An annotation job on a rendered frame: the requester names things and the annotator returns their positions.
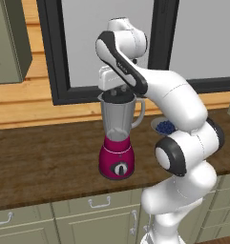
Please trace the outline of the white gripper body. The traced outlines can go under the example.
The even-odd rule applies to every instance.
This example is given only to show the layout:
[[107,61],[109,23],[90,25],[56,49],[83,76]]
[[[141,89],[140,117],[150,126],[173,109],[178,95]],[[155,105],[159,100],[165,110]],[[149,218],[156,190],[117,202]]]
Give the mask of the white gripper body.
[[105,92],[117,87],[127,88],[127,85],[109,66],[104,66],[99,70],[98,87]]

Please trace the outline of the black blender lid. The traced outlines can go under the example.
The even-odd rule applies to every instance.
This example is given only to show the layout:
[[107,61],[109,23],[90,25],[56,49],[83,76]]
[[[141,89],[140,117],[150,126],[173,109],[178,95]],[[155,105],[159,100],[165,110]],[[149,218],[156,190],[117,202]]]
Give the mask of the black blender lid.
[[107,103],[124,104],[129,103],[135,98],[135,95],[131,91],[122,92],[116,90],[116,96],[111,95],[111,91],[105,91],[102,94],[102,99]]

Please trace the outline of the magenta blender with glass jar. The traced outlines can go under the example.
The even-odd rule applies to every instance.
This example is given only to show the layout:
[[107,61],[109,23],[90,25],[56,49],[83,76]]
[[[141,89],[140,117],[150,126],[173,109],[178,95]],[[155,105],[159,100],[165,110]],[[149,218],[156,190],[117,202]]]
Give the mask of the magenta blender with glass jar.
[[112,180],[130,177],[135,170],[135,153],[130,140],[131,129],[137,127],[145,114],[142,98],[126,103],[111,103],[98,96],[105,132],[104,142],[99,152],[100,173]]

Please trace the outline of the white bowl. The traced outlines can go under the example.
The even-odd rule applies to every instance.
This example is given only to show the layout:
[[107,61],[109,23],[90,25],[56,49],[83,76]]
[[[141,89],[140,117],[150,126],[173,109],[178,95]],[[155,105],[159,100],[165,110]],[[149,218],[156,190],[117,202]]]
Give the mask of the white bowl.
[[152,129],[155,131],[155,132],[157,132],[156,131],[156,126],[157,126],[157,124],[159,123],[159,122],[161,122],[161,121],[166,121],[166,120],[168,120],[166,117],[157,117],[157,118],[155,118],[152,122],[151,122],[151,127],[152,127]]

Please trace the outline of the blueberries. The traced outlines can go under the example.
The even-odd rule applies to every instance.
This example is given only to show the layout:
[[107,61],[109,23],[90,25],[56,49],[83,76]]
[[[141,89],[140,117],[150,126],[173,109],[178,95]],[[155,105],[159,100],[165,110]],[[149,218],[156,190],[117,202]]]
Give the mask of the blueberries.
[[161,121],[156,126],[156,131],[162,134],[171,134],[175,130],[175,126],[169,120]]

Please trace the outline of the olive green drawer front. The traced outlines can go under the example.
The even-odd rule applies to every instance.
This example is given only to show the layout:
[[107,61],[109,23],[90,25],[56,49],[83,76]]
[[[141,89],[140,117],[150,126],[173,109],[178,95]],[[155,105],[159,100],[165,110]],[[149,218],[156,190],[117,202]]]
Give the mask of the olive green drawer front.
[[0,211],[0,227],[29,224],[52,219],[49,203]]
[[[124,192],[116,193],[105,193],[99,195],[92,195],[87,197],[81,197],[71,200],[63,200],[58,202],[53,202],[53,212],[56,217],[71,216],[77,214],[86,214],[91,212],[110,210],[119,207],[125,207],[130,205],[135,205],[140,203],[141,189],[128,190]],[[92,209],[88,203],[90,198],[100,198],[100,197],[111,197],[111,205],[106,208]]]

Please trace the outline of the olive green cupboard door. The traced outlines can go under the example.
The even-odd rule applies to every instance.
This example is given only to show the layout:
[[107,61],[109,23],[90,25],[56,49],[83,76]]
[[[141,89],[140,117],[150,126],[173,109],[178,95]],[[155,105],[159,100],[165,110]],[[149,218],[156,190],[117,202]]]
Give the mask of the olive green cupboard door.
[[0,244],[60,244],[52,220],[0,228]]
[[136,244],[136,235],[130,234],[140,205],[130,205],[106,211],[83,213],[56,219],[61,244]]
[[145,225],[151,225],[152,217],[145,213],[144,211],[141,211],[139,214],[139,220],[137,225],[137,236],[136,236],[136,244],[140,244],[142,238],[148,233],[145,233],[143,230],[143,226]]

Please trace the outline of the olive green drawer stack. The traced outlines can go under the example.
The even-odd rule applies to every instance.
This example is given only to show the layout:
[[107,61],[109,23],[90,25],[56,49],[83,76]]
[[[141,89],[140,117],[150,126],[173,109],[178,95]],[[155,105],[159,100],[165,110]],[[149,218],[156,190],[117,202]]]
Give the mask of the olive green drawer stack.
[[187,244],[230,236],[230,174],[218,177],[213,191],[183,219],[179,233]]

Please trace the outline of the black window frame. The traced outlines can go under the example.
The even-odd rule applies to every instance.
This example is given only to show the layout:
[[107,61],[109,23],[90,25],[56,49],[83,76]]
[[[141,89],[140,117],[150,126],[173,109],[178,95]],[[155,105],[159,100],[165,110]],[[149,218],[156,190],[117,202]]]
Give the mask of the black window frame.
[[[61,0],[36,0],[54,105],[92,103],[97,86],[72,88]],[[169,69],[179,0],[154,0],[148,68]],[[230,92],[230,77],[189,79],[197,93]]]

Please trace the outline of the olive green wall cupboard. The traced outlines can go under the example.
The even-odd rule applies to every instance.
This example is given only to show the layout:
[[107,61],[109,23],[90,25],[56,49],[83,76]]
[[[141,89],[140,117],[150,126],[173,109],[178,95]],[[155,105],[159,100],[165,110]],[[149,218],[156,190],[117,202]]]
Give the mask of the olive green wall cupboard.
[[21,0],[0,0],[0,84],[22,83],[32,61]]

